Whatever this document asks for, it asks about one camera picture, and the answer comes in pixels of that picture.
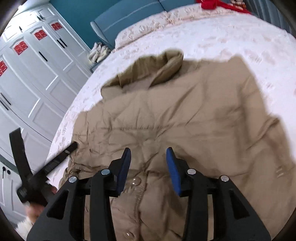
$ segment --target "white wardrobe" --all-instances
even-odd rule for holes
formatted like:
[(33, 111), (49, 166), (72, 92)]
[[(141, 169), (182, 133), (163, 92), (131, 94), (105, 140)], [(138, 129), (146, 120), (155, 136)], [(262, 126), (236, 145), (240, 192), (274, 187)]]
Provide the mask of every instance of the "white wardrobe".
[[(63, 116), (91, 75), (89, 51), (50, 4), (12, 18), (0, 38), (0, 154), (12, 164), (9, 133), (21, 127), (31, 169), (44, 165)], [(20, 180), (14, 172), (0, 178), (0, 206), (14, 212)]]

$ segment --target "jacket sleeve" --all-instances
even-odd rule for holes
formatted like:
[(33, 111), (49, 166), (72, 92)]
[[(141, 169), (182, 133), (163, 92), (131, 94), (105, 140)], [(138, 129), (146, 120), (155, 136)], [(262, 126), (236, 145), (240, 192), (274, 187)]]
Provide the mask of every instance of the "jacket sleeve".
[(24, 221), (21, 221), (17, 224), (17, 228), (15, 230), (24, 239), (24, 241), (26, 241), (28, 233), (30, 232), (32, 227), (32, 222), (28, 217), (26, 217)]

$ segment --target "white fluffy fabric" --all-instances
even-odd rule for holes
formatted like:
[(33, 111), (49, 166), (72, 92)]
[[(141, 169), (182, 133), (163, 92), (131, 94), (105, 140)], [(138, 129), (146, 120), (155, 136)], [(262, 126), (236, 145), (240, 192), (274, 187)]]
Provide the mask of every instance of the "white fluffy fabric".
[(93, 64), (95, 62), (98, 63), (101, 60), (103, 60), (104, 58), (106, 58), (110, 51), (111, 50), (109, 49), (109, 47), (106, 45), (103, 45), (101, 42), (94, 43), (94, 46), (91, 49), (91, 51), (89, 52), (87, 57), (91, 63), (93, 63)]
[(19, 222), (17, 224), (17, 228), (15, 230), (24, 239), (24, 241), (26, 241), (28, 233), (30, 232), (32, 227), (33, 227), (32, 222), (28, 217), (26, 217), (24, 221)]

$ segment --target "black clamp tool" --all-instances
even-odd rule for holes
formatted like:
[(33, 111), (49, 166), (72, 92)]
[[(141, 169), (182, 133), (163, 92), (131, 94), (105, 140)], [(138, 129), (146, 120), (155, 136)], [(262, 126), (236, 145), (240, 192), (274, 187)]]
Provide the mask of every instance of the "black clamp tool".
[(109, 197), (123, 191), (130, 163), (131, 151), (125, 148), (120, 159), (93, 177), (70, 177), (45, 207), (27, 241), (83, 241), (85, 195), (90, 195), (91, 240), (115, 241)]
[(166, 153), (175, 192), (189, 197), (183, 241), (206, 241), (208, 235), (207, 195), (212, 194), (214, 239), (212, 241), (270, 241), (263, 222), (226, 175), (208, 178), (176, 158), (171, 147)]
[(47, 183), (47, 175), (61, 164), (71, 152), (77, 149), (77, 142), (73, 142), (33, 175), (25, 153), (20, 128), (11, 132), (9, 138), (15, 165), (22, 181), (22, 185), (17, 189), (17, 196), (22, 203), (34, 202), (46, 206), (54, 195), (51, 191), (51, 185)]

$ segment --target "metal screw head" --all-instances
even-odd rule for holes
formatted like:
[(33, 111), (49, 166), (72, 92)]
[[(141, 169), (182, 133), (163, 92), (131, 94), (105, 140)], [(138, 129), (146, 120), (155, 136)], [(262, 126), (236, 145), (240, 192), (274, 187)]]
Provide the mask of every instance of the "metal screw head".
[(108, 175), (110, 173), (110, 170), (109, 169), (103, 169), (101, 171), (102, 175)]
[(190, 174), (190, 175), (194, 175), (194, 174), (196, 174), (196, 170), (193, 169), (193, 168), (190, 168), (190, 169), (187, 170), (187, 173)]
[(77, 181), (77, 177), (70, 177), (69, 178), (69, 182), (71, 182), (71, 183), (74, 183), (74, 182), (76, 182)]
[(228, 181), (229, 181), (229, 177), (226, 176), (226, 175), (223, 175), (223, 176), (221, 176), (221, 180), (222, 180), (223, 182), (228, 182)]

